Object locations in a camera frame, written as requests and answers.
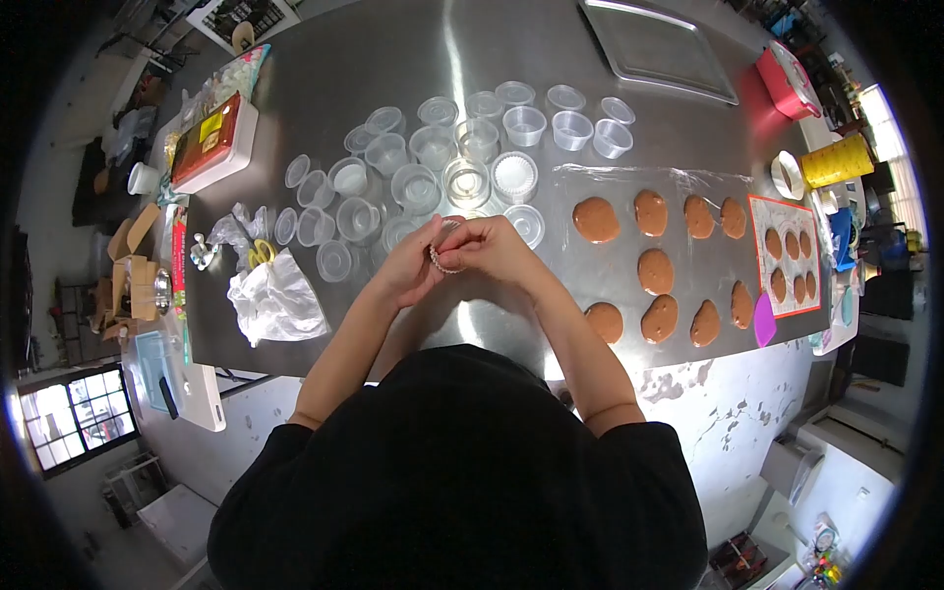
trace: yellow container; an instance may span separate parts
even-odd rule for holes
[[[866,138],[859,134],[800,156],[800,168],[806,183],[814,189],[875,170]]]

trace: window frame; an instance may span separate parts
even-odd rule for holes
[[[88,444],[86,444],[85,442],[85,437],[82,436],[81,434],[82,424],[81,424],[81,421],[78,419],[78,415],[76,414],[76,404],[72,400],[72,392],[69,390],[69,384],[74,381],[78,381],[80,379],[85,379],[87,377],[93,377],[95,375],[104,375],[105,373],[108,373],[114,370],[118,371],[118,377],[121,379],[122,391],[125,393],[125,402],[127,404],[127,414],[131,417],[131,425],[134,427],[134,430],[132,432],[122,434],[121,436],[118,436],[117,438],[114,438],[110,441],[107,441],[99,445],[98,447],[88,448]],[[36,381],[34,383],[29,383],[28,385],[18,387],[17,394],[18,394],[18,397],[28,396],[29,394],[34,394],[40,390],[46,389],[48,387],[53,387],[55,385],[62,385],[63,387],[66,388],[66,395],[69,400],[69,411],[72,413],[72,419],[76,424],[76,432],[79,433],[79,439],[82,442],[82,446],[85,447],[86,450],[85,452],[83,452],[81,455],[77,457],[73,457],[69,459],[68,461],[62,462],[58,465],[54,465],[50,467],[49,469],[44,469],[42,467],[42,462],[40,461],[39,454],[36,450],[36,443],[33,442],[33,438],[32,436],[30,436],[30,433],[29,433],[29,428],[26,427],[27,420],[24,415],[23,425],[25,429],[25,438],[29,444],[29,449],[32,452],[33,459],[35,459],[36,465],[39,466],[40,471],[42,472],[42,478],[44,480],[49,480],[51,478],[54,478],[57,475],[60,475],[68,471],[69,469],[72,469],[73,467],[78,467],[79,465],[91,459],[94,459],[95,457],[101,455],[102,453],[106,453],[112,450],[113,448],[119,447],[123,445],[124,443],[131,442],[141,436],[141,430],[138,427],[138,420],[134,415],[134,407],[131,404],[131,395],[129,391],[127,390],[124,367],[122,366],[120,362],[110,362],[108,364],[103,364],[101,366],[97,366],[94,368],[80,369],[78,371],[73,371],[72,373],[66,373],[65,375],[59,375],[51,379],[44,379],[41,381]]]

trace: yellow scissors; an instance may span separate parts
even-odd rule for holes
[[[246,231],[243,223],[236,218],[236,215],[232,215],[233,221],[236,222],[236,227],[240,229],[243,233],[243,237],[247,242],[249,242],[249,270],[252,270],[262,264],[263,262],[271,262],[276,258],[278,250],[272,245],[268,240],[253,240],[252,236],[249,235],[249,232]]]

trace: person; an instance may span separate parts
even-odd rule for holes
[[[564,285],[503,216],[436,248],[521,290],[580,419],[524,367],[472,345],[365,378],[400,310],[444,274],[443,219],[394,248],[212,520],[207,556],[237,588],[691,588],[705,530],[678,436]]]

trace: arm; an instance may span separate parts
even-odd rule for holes
[[[528,294],[577,411],[597,437],[621,424],[646,421],[636,405],[632,382],[613,350],[504,216],[462,224],[439,250],[439,262],[446,268],[478,268]]]
[[[439,215],[404,238],[361,290],[344,321],[308,372],[289,423],[312,430],[358,391],[397,313],[443,279],[426,250],[442,228]]]

